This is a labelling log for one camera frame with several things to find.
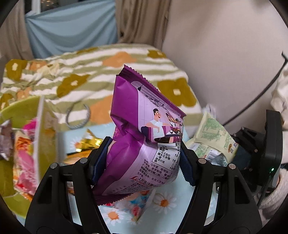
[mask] floral blanket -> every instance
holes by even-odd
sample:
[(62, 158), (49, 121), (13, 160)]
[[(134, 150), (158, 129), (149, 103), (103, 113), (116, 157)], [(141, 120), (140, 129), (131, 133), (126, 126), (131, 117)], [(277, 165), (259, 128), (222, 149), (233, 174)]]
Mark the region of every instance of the floral blanket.
[(44, 95), (58, 118), (59, 130), (82, 123), (86, 126), (112, 122), (110, 108), (115, 76), (126, 64), (142, 74), (184, 111), (185, 129), (192, 136), (200, 123), (201, 107), (188, 86), (187, 74), (166, 55), (144, 44), (92, 47), (44, 60), (13, 59), (6, 64), (0, 90), (1, 109), (31, 95)]

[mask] metal bolt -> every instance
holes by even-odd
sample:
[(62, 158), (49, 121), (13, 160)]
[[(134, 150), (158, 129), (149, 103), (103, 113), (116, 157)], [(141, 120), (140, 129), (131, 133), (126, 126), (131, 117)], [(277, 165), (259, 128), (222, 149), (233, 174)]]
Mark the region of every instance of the metal bolt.
[(233, 163), (230, 163), (230, 164), (229, 164), (229, 167), (230, 167), (231, 169), (235, 169), (235, 168), (236, 168), (236, 166), (235, 166)]
[(199, 159), (198, 159), (198, 162), (201, 163), (201, 164), (205, 164), (205, 163), (206, 163), (206, 159), (204, 159), (204, 158), (199, 158)]
[(88, 161), (88, 158), (81, 158), (81, 159), (80, 159), (80, 162), (81, 162), (81, 163), (86, 163), (87, 161)]
[(56, 168), (57, 166), (58, 166), (57, 163), (52, 163), (52, 164), (50, 165), (50, 167), (51, 167), (52, 169)]

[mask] daisy pattern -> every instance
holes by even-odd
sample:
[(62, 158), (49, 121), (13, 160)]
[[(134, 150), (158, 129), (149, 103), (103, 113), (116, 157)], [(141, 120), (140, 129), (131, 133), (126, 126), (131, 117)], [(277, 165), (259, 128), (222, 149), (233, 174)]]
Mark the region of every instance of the daisy pattern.
[(73, 152), (75, 152), (76, 150), (75, 143), (79, 141), (81, 141), (81, 137), (74, 137), (72, 141), (70, 141), (70, 150), (73, 150)]
[(168, 209), (172, 209), (176, 207), (176, 204), (173, 203), (176, 201), (176, 197), (173, 197), (172, 193), (156, 193), (153, 199), (154, 208), (158, 213), (164, 211), (164, 214), (167, 214)]
[(137, 224), (140, 224), (142, 222), (141, 219), (139, 219), (138, 221), (135, 220), (135, 216), (132, 217), (132, 216), (128, 216), (127, 217), (127, 223), (130, 223), (131, 225), (137, 225)]
[(116, 223), (121, 223), (120, 220), (124, 218), (124, 212), (115, 208), (104, 207), (102, 217), (105, 223), (115, 226)]

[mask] light blue curtain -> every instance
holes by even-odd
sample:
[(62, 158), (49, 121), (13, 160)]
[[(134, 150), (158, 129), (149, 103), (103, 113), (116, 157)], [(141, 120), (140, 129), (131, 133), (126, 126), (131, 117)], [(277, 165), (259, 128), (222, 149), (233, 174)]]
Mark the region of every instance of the light blue curtain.
[(88, 0), (26, 15), (35, 58), (117, 42), (115, 0)]

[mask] purple snack bag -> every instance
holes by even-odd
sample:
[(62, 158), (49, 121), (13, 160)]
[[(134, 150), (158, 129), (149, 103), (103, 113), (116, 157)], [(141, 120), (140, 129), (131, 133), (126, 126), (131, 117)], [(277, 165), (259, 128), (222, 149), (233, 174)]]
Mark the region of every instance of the purple snack bag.
[(176, 179), (184, 116), (142, 75), (124, 66), (114, 86), (113, 142), (106, 169), (93, 187), (98, 205)]

